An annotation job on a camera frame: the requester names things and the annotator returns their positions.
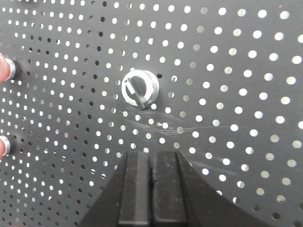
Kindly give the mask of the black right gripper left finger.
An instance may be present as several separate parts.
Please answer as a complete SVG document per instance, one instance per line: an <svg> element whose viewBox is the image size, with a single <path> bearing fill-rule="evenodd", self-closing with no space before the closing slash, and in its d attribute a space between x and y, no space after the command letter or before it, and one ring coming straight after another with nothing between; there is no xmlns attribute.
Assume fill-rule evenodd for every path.
<svg viewBox="0 0 303 227"><path fill-rule="evenodd" d="M151 173L147 154L129 152L80 227L149 227Z"/></svg>

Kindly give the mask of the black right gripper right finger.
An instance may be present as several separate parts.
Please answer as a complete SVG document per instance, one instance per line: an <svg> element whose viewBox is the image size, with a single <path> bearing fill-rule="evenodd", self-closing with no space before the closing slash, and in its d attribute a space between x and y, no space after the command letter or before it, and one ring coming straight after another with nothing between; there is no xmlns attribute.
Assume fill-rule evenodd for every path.
<svg viewBox="0 0 303 227"><path fill-rule="evenodd" d="M266 227L211 187L180 152L161 151L153 163L155 227Z"/></svg>

